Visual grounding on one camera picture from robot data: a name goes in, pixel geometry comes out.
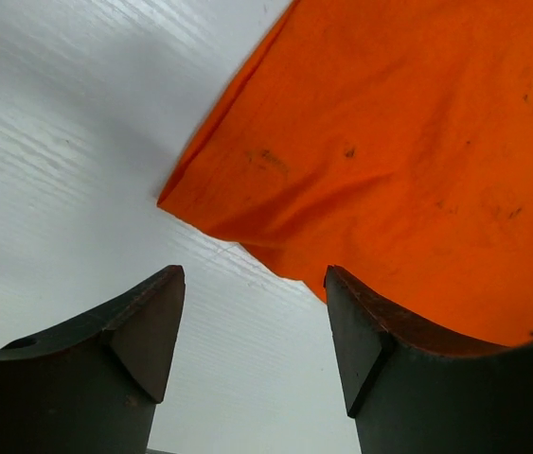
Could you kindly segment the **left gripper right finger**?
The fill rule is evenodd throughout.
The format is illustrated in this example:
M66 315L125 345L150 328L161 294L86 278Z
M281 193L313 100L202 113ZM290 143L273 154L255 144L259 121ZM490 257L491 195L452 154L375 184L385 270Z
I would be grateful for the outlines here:
M533 339L433 323L331 266L324 280L347 415L364 453L533 453Z

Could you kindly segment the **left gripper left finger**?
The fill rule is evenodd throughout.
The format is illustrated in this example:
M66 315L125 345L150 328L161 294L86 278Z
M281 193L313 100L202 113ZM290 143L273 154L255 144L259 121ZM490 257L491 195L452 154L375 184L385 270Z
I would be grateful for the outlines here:
M185 300L171 265L0 348L0 453L143 453Z

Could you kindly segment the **orange t shirt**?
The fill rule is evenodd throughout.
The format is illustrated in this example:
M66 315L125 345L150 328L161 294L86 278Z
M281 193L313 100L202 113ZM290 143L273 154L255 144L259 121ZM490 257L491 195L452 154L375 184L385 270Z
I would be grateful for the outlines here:
M533 1L294 1L158 206L323 296L346 268L451 328L533 334Z

